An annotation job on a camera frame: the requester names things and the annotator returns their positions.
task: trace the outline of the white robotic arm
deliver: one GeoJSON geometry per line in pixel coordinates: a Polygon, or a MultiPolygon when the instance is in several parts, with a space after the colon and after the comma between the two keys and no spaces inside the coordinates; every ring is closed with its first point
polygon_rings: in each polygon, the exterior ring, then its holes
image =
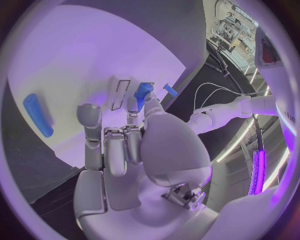
{"type": "Polygon", "coordinates": [[[227,104],[214,104],[196,109],[187,124],[198,135],[226,125],[234,118],[249,118],[252,114],[277,116],[276,103],[272,95],[238,96],[227,104]]]}

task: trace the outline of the purple light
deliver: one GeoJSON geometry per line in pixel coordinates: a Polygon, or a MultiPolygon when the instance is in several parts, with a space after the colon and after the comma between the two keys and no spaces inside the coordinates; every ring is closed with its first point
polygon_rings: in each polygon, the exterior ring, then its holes
{"type": "Polygon", "coordinates": [[[266,152],[264,150],[253,154],[252,175],[248,195],[257,195],[263,191],[266,171],[266,152]]]}

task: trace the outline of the machinery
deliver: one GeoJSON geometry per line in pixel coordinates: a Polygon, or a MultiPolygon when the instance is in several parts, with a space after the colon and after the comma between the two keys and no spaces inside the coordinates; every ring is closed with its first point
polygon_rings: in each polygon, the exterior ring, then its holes
{"type": "MultiPolygon", "coordinates": [[[[26,38],[26,33],[31,31],[26,26],[42,19],[49,13],[48,9],[61,2],[39,2],[14,28],[1,52],[1,58],[6,59],[0,62],[1,88],[17,46],[24,40],[19,36],[26,38]]],[[[77,224],[88,239],[259,239],[295,197],[300,181],[299,149],[296,147],[300,129],[297,121],[300,115],[299,55],[283,26],[263,3],[256,1],[254,6],[245,0],[236,2],[261,26],[255,33],[255,65],[273,96],[250,97],[240,93],[231,103],[194,109],[186,123],[164,111],[155,94],[155,86],[141,83],[124,101],[126,124],[121,127],[109,125],[104,129],[102,106],[93,101],[79,104],[76,116],[85,134],[86,170],[81,172],[76,184],[74,212],[77,224]],[[140,111],[144,116],[143,136],[137,120],[140,111]],[[285,174],[279,187],[236,199],[217,213],[202,204],[205,194],[201,187],[211,177],[211,166],[208,152],[197,134],[221,128],[232,118],[248,118],[255,114],[279,117],[291,152],[285,174]]],[[[242,19],[235,12],[231,14],[242,19]]],[[[228,38],[232,35],[232,32],[226,32],[228,38]]],[[[181,77],[188,79],[193,75],[186,61],[190,56],[178,56],[189,70],[181,77]]],[[[184,81],[175,84],[176,90],[180,93],[185,84],[184,81]]],[[[2,148],[1,151],[1,190],[17,218],[37,239],[64,239],[24,200],[2,148]]]]}

